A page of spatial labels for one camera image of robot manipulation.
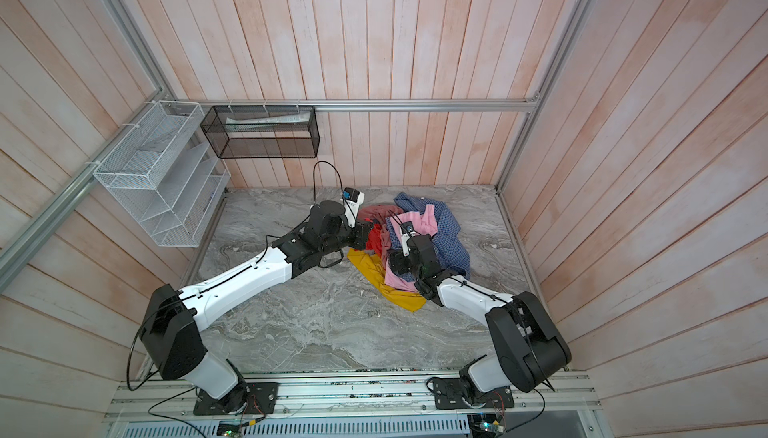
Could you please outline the red cloth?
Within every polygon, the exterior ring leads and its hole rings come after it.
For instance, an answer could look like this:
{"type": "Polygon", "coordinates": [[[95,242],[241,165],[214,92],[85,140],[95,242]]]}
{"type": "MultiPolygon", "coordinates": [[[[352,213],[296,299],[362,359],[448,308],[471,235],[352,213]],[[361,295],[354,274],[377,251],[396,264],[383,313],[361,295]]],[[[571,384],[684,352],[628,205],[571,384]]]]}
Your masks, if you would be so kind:
{"type": "Polygon", "coordinates": [[[389,233],[383,228],[381,223],[374,223],[372,230],[368,234],[365,250],[373,252],[384,261],[388,247],[389,233]]]}

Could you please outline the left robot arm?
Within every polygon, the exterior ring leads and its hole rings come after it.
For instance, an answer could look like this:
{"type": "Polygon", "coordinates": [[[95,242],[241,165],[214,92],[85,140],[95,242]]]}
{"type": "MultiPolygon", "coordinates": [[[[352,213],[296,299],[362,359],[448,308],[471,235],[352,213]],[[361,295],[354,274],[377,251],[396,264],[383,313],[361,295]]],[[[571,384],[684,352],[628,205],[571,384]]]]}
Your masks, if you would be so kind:
{"type": "Polygon", "coordinates": [[[248,384],[229,361],[210,352],[201,338],[218,318],[257,294],[316,267],[347,247],[362,248],[372,224],[358,219],[365,194],[345,188],[339,201],[324,200],[284,236],[268,242],[257,256],[180,290],[157,288],[136,339],[165,380],[183,379],[225,414],[241,411],[248,384]]]}

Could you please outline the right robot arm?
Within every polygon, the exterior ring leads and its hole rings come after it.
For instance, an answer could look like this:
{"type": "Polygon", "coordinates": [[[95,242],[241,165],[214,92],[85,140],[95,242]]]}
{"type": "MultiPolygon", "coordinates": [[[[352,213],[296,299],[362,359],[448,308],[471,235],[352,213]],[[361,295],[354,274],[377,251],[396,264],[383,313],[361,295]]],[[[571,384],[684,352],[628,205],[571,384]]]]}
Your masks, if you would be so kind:
{"type": "Polygon", "coordinates": [[[428,386],[442,409],[483,407],[505,388],[530,392],[572,360],[571,350],[545,307],[531,292],[496,292],[443,267],[428,235],[403,234],[390,254],[394,267],[408,270],[417,292],[437,305],[461,312],[489,331],[494,351],[459,371],[456,379],[428,386]]]}

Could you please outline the yellow cloth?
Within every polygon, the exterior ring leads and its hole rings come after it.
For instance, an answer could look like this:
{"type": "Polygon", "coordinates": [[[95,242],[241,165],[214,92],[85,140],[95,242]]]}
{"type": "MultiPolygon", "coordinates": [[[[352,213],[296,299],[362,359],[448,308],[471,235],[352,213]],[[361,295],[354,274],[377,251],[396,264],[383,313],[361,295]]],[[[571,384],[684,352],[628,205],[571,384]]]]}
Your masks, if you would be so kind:
{"type": "Polygon", "coordinates": [[[420,294],[393,288],[385,282],[385,268],[378,255],[369,254],[363,250],[350,249],[347,258],[391,303],[410,312],[415,312],[426,304],[427,300],[420,294]]]}

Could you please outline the maroon cloth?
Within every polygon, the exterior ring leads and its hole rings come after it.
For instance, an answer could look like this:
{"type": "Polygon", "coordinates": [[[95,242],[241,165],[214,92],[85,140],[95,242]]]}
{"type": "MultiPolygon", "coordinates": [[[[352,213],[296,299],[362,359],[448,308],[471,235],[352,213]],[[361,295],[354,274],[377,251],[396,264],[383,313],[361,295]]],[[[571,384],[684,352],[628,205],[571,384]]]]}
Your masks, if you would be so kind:
{"type": "Polygon", "coordinates": [[[384,226],[388,217],[403,212],[404,210],[395,204],[372,204],[360,208],[357,218],[361,221],[369,221],[384,226]]]}

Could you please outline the blue checkered cloth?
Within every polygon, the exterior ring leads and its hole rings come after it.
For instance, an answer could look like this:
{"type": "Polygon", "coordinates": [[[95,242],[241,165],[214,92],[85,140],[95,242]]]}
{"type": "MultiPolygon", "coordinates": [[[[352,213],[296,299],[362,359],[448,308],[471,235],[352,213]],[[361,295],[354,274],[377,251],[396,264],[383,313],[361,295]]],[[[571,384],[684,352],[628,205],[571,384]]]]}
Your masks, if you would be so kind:
{"type": "Polygon", "coordinates": [[[436,230],[429,234],[441,266],[452,269],[467,279],[471,278],[470,255],[459,239],[461,227],[444,202],[400,192],[395,196],[394,203],[404,212],[416,212],[418,215],[423,215],[427,206],[432,205],[436,230]]]}

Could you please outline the pink cloth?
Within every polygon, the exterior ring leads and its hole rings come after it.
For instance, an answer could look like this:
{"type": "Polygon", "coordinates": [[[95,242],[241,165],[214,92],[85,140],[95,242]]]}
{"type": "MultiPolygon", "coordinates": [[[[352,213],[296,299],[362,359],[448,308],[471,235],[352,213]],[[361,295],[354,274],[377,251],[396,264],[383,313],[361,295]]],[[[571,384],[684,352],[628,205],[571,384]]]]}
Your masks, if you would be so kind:
{"type": "MultiPolygon", "coordinates": [[[[390,239],[390,246],[386,247],[387,256],[395,251],[402,249],[400,242],[401,227],[400,223],[410,222],[416,232],[429,236],[434,236],[438,232],[438,224],[435,218],[435,206],[433,204],[427,204],[424,212],[410,211],[398,214],[396,219],[390,215],[387,218],[388,238],[390,239]]],[[[403,275],[396,274],[389,263],[389,258],[386,258],[385,268],[385,283],[395,289],[416,292],[414,285],[415,278],[408,273],[403,275]]]]}

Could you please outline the black mesh basket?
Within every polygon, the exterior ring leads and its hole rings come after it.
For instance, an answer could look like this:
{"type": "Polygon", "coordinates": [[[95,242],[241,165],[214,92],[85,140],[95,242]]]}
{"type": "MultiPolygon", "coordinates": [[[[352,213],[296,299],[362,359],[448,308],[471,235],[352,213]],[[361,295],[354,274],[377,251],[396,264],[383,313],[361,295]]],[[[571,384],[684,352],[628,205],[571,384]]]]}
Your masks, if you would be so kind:
{"type": "Polygon", "coordinates": [[[320,146],[311,106],[212,106],[201,128],[223,159],[316,158],[320,146]]]}

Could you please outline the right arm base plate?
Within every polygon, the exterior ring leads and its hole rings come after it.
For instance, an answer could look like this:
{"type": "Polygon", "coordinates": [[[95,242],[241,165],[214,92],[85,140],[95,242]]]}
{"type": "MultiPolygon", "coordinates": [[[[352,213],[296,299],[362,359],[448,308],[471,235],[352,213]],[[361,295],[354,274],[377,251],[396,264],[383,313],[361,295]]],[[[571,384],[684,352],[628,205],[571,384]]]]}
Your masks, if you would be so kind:
{"type": "Polygon", "coordinates": [[[431,377],[425,385],[434,397],[434,404],[438,410],[496,409],[506,411],[514,407],[514,399],[508,388],[482,392],[467,379],[441,377],[431,377]]]}

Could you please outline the aluminium frame rail back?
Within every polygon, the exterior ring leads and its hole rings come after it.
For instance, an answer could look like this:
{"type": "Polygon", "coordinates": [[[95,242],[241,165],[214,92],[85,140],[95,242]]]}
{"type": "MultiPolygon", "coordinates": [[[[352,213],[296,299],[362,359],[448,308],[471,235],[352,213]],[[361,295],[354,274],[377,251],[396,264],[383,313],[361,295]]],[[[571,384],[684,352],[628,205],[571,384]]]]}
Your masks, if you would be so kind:
{"type": "Polygon", "coordinates": [[[429,98],[429,100],[190,100],[210,106],[309,106],[317,112],[530,112],[538,106],[535,98],[429,98]]]}

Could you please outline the aluminium frame rail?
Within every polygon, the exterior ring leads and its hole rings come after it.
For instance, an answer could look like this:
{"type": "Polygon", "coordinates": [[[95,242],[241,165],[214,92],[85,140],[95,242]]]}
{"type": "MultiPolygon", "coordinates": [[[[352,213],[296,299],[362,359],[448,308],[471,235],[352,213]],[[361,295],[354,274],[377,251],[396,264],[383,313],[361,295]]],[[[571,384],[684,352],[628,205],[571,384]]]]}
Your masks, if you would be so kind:
{"type": "Polygon", "coordinates": [[[127,136],[138,128],[144,115],[164,98],[169,92],[161,88],[137,108],[128,122],[118,126],[118,130],[86,162],[82,168],[57,192],[46,206],[30,222],[16,233],[10,244],[1,251],[1,292],[18,277],[23,268],[40,249],[54,236],[54,233],[68,220],[75,208],[92,192],[96,186],[95,172],[108,158],[108,155],[127,136]]]}
{"type": "Polygon", "coordinates": [[[429,100],[190,100],[210,106],[309,106],[317,112],[530,112],[538,106],[535,98],[429,98],[429,100]]]}

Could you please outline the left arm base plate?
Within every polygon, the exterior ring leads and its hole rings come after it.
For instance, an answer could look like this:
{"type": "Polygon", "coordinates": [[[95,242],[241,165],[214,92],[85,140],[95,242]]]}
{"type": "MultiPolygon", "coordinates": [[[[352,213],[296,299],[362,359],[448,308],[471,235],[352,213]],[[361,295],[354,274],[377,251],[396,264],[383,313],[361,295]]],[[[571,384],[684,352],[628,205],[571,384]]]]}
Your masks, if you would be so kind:
{"type": "Polygon", "coordinates": [[[207,392],[198,390],[193,415],[270,415],[275,409],[278,390],[277,382],[245,382],[236,385],[220,399],[214,399],[207,392]]]}

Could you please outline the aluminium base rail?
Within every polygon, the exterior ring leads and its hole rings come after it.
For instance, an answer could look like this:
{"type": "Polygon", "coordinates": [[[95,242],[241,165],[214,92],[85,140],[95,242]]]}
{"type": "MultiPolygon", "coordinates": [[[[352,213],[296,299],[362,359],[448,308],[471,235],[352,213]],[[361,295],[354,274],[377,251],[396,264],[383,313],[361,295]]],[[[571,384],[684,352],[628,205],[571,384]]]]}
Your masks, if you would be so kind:
{"type": "Polygon", "coordinates": [[[532,392],[500,388],[476,404],[441,391],[457,373],[374,370],[249,374],[255,397],[236,414],[202,415],[181,381],[118,388],[105,437],[609,437],[584,372],[559,372],[532,392]]]}

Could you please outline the aluminium frame rail left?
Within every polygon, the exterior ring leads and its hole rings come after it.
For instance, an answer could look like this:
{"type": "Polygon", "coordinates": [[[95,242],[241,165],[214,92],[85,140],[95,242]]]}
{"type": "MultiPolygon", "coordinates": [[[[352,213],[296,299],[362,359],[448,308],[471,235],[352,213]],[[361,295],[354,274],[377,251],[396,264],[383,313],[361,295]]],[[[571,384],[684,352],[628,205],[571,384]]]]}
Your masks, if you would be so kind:
{"type": "Polygon", "coordinates": [[[46,206],[30,222],[16,233],[10,244],[1,251],[1,292],[18,277],[23,268],[40,249],[54,236],[54,233],[68,220],[75,208],[92,192],[96,186],[95,172],[108,158],[108,155],[127,136],[138,128],[144,115],[164,98],[169,92],[161,88],[137,108],[128,122],[118,126],[118,130],[86,162],[82,168],[57,192],[46,206]]]}

